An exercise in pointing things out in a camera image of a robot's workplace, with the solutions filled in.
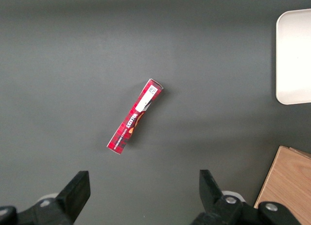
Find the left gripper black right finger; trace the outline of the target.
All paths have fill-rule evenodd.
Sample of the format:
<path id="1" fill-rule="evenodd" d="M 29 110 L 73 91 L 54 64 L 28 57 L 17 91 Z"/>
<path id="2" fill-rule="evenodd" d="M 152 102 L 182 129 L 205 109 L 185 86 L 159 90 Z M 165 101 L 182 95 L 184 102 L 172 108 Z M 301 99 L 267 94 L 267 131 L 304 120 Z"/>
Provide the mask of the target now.
<path id="1" fill-rule="evenodd" d="M 235 225 L 243 204 L 232 195 L 224 195 L 209 170 L 200 170 L 199 194 L 205 213 L 200 215 L 201 225 Z"/>

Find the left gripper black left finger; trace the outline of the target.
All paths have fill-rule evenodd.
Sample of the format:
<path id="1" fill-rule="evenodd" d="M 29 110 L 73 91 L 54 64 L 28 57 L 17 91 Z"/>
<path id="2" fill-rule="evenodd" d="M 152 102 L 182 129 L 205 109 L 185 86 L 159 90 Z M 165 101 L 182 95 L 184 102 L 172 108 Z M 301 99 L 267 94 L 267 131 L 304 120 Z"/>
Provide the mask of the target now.
<path id="1" fill-rule="evenodd" d="M 79 171 L 56 197 L 33 206 L 33 225 L 72 225 L 90 197 L 88 171 Z"/>

